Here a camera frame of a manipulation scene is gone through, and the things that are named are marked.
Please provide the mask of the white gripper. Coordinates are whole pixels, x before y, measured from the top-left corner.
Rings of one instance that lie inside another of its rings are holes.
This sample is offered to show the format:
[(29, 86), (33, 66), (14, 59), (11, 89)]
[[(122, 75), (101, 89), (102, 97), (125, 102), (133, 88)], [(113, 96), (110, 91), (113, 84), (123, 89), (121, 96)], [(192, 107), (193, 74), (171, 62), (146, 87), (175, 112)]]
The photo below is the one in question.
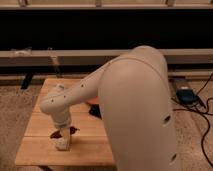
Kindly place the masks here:
[(68, 147), (70, 145), (70, 129), (68, 128), (71, 124), (71, 116), (69, 111), (62, 111), (60, 113), (54, 113), (51, 115), (54, 126), (57, 129), (61, 129), (62, 135), (61, 145)]

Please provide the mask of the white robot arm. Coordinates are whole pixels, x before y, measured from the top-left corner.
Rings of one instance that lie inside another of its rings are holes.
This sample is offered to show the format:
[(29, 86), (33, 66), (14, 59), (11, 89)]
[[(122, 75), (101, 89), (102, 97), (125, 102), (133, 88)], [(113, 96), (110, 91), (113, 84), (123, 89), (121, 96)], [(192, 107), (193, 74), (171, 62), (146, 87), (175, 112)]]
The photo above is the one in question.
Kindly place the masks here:
[(40, 102), (54, 126), (66, 128), (70, 107), (96, 97), (118, 171), (181, 171), (163, 54), (138, 46)]

